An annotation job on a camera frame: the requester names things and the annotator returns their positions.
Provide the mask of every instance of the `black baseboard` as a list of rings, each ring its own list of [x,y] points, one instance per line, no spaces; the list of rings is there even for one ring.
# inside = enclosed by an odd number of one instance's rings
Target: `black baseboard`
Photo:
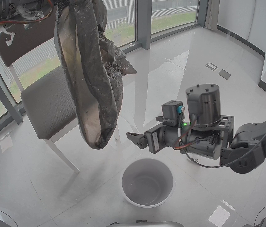
[[[264,91],[266,91],[266,83],[264,81],[260,80],[258,86],[261,87]]]
[[[232,31],[229,31],[226,28],[221,27],[220,25],[217,25],[217,29],[234,37],[235,39],[239,40],[240,42],[242,42],[243,44],[247,45],[249,48],[253,49],[254,51],[256,51],[257,53],[259,53],[260,55],[262,55],[263,57],[265,57],[265,52],[260,50],[258,47],[256,47],[255,45],[253,45],[252,43],[250,43],[249,41],[247,41],[246,39],[242,38],[241,36],[235,34]]]

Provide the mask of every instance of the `chair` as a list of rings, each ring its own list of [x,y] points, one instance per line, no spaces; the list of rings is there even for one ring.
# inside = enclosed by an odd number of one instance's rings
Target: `chair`
[[[26,89],[13,67],[13,63],[18,58],[53,37],[54,14],[55,12],[48,19],[34,24],[27,30],[23,25],[14,25],[9,28],[8,32],[15,32],[10,46],[5,43],[6,39],[10,39],[8,35],[1,33],[0,56],[5,65],[9,67],[21,91],[22,103],[37,137],[43,139],[75,173],[78,173],[79,169],[55,145],[55,142],[78,125],[75,104],[62,66],[53,69]],[[119,139],[118,127],[114,132],[114,138]]]

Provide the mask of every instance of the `white bucket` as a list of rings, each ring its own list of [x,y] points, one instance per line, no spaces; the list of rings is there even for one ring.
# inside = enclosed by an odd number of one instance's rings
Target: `white bucket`
[[[157,207],[172,196],[174,189],[175,178],[172,172],[155,158],[137,160],[122,173],[122,193],[135,206]]]

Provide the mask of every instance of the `grass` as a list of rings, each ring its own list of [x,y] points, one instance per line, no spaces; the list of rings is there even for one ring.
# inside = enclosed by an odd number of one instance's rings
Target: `grass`
[[[161,30],[171,28],[177,25],[186,24],[195,21],[196,12],[173,14],[170,16],[154,18],[152,19],[151,33],[159,32]],[[108,39],[114,40],[115,34],[121,34],[120,41],[116,42],[117,46],[129,43],[135,39],[135,26],[123,23],[115,29],[107,29],[105,35]],[[60,65],[58,56],[48,58],[37,66],[34,66],[31,70],[20,75],[20,81],[24,88],[43,77],[45,74]],[[21,92],[16,85],[15,81],[11,82],[9,88],[14,99],[19,103],[21,101]],[[0,101],[0,117],[6,112],[5,107]]]

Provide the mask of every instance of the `white chair leg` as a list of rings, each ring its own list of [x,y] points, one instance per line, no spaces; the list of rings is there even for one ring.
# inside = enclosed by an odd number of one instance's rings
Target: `white chair leg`
[[[68,166],[71,167],[71,169],[75,173],[79,173],[78,168],[75,165],[73,165],[73,163],[69,161],[67,157],[65,157],[65,155],[59,150],[59,148],[57,148],[57,146],[53,143],[51,139],[44,140],[44,141]]]
[[[118,125],[116,125],[115,131],[114,131],[114,138],[116,140],[118,140],[120,138]]]

